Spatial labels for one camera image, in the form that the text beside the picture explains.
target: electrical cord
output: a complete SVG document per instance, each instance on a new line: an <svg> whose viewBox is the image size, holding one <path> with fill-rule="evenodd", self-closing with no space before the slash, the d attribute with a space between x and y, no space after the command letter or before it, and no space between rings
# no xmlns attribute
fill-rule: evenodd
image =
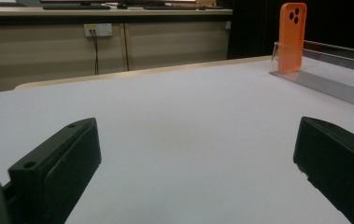
<svg viewBox="0 0 354 224"><path fill-rule="evenodd" d="M90 30L90 33L92 34L92 41L94 42L95 46L95 74L99 74L99 67L98 67L98 42L97 42L97 33L95 30Z"/></svg>

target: wooden cabinet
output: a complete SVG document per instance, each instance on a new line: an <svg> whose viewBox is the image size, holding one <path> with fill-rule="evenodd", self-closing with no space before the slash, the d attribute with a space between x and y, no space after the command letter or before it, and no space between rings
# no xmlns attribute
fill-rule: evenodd
<svg viewBox="0 0 354 224"><path fill-rule="evenodd" d="M113 27L113 36L97 37L99 74L225 60L229 38L225 25L231 16L231 10L0 9L0 91L23 83L94 75L95 46L84 34L84 23Z"/></svg>
<svg viewBox="0 0 354 224"><path fill-rule="evenodd" d="M126 24L129 70L226 60L226 21Z"/></svg>

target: white table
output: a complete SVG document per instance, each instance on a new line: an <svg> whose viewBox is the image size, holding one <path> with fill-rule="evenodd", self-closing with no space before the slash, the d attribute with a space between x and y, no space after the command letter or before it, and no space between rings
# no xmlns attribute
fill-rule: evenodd
<svg viewBox="0 0 354 224"><path fill-rule="evenodd" d="M292 162L302 116L354 133L354 105L269 61L0 92L0 181L96 117L103 162L68 223L348 223Z"/></svg>

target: clear acrylic stand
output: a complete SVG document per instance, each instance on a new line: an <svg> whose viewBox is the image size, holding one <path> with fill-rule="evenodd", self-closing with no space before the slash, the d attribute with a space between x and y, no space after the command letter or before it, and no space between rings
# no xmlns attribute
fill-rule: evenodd
<svg viewBox="0 0 354 224"><path fill-rule="evenodd" d="M300 69L278 70L280 48L303 55ZM354 49L305 41L302 49L275 43L270 74L354 104Z"/></svg>

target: screw hole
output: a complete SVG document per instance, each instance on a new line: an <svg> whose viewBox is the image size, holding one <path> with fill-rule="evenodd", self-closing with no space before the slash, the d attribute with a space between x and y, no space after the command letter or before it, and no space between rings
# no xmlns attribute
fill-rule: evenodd
<svg viewBox="0 0 354 224"><path fill-rule="evenodd" d="M36 165L36 162L34 162L34 161L29 161L29 162L27 162L27 163L24 164L24 168L25 168L25 169L29 169L29 168L34 167L35 165Z"/></svg>

